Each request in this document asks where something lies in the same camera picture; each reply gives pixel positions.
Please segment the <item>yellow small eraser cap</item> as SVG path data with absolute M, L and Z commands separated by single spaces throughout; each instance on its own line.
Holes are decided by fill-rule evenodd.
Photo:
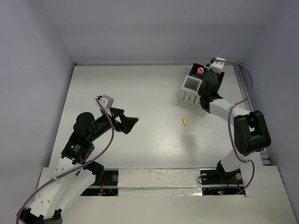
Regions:
M 184 126 L 187 126 L 188 125 L 188 120 L 186 119 L 186 118 L 182 118 L 181 119 L 181 121 L 182 121 L 182 124 L 184 125 Z

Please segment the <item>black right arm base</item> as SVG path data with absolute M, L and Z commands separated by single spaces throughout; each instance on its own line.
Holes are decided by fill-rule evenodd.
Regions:
M 204 196 L 244 195 L 244 184 L 240 169 L 221 173 L 217 169 L 202 169 L 197 178 Z

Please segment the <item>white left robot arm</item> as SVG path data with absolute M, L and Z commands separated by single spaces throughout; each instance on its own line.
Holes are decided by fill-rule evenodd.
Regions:
M 103 112 L 98 119 L 89 112 L 79 114 L 50 180 L 20 208 L 16 222 L 61 224 L 79 196 L 104 178 L 104 166 L 89 159 L 95 149 L 93 142 L 109 130 L 128 134 L 138 120 L 117 108 Z

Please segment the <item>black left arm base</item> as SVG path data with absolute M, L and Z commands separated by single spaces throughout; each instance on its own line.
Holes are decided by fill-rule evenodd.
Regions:
M 89 186 L 81 196 L 118 196 L 118 169 L 105 169 L 101 180 Z

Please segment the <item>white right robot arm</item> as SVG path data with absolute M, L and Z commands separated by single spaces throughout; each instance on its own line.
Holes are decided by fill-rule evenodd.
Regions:
M 224 73 L 208 70 L 204 73 L 198 94 L 201 107 L 209 114 L 228 123 L 232 150 L 220 160 L 216 169 L 204 170 L 198 178 L 203 185 L 226 184 L 249 162 L 248 156 L 271 144 L 268 127 L 261 111 L 247 111 L 228 103 L 218 94 Z

